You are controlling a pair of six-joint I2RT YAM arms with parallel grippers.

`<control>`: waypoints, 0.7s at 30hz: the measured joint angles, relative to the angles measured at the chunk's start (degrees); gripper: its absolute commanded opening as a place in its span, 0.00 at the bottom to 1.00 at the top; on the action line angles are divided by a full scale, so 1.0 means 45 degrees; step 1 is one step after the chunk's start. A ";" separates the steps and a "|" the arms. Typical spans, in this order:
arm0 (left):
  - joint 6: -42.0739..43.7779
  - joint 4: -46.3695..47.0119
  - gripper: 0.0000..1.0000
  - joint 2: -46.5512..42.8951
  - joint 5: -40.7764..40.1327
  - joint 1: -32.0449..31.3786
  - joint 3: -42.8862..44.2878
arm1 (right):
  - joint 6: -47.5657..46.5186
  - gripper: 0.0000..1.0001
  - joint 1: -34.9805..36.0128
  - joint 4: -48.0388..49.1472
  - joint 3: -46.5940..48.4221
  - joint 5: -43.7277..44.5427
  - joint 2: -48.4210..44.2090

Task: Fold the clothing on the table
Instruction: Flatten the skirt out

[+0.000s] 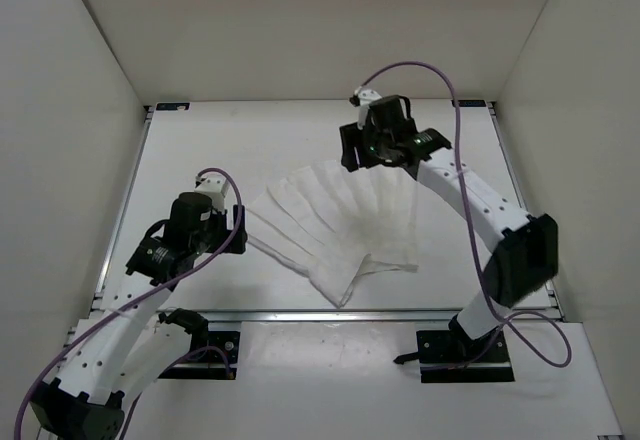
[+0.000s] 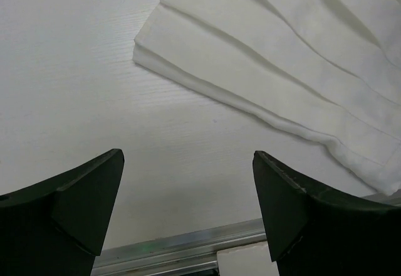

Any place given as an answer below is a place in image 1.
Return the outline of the white pleated skirt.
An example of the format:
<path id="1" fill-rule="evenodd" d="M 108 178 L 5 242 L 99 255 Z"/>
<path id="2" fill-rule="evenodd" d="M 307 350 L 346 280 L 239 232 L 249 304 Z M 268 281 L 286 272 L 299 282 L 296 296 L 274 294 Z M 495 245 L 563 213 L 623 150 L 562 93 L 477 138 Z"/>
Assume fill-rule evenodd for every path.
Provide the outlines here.
<path id="1" fill-rule="evenodd" d="M 269 183 L 247 208 L 250 244 L 341 308 L 364 276 L 418 268 L 417 185 L 403 170 L 336 161 Z"/>

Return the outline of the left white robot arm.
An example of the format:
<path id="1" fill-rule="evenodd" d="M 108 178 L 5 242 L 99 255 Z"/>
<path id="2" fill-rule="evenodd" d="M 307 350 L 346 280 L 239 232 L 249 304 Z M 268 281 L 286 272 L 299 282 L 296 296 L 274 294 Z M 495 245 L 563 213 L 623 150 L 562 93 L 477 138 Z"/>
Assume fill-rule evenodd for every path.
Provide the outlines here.
<path id="1" fill-rule="evenodd" d="M 188 309 L 160 312 L 184 279 L 223 253 L 246 250 L 245 208 L 184 192 L 144 234 L 109 310 L 65 351 L 53 377 L 27 395 L 40 426 L 60 439 L 113 439 L 125 410 L 183 357 L 212 350 L 208 323 Z"/>

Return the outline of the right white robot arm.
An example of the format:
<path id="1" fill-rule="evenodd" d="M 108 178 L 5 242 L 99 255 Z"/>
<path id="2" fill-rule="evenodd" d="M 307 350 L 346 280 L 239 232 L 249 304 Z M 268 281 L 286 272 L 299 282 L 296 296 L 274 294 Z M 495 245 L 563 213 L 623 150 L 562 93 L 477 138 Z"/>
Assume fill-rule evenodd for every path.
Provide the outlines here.
<path id="1" fill-rule="evenodd" d="M 457 158 L 440 132 L 419 130 L 407 97 L 359 89 L 350 102 L 359 116 L 340 129 L 342 166 L 349 172 L 403 169 L 470 220 L 471 237 L 481 239 L 490 253 L 481 269 L 480 292 L 449 323 L 449 351 L 471 360 L 512 308 L 557 274 L 558 225 L 551 216 L 535 217 L 498 194 Z"/>

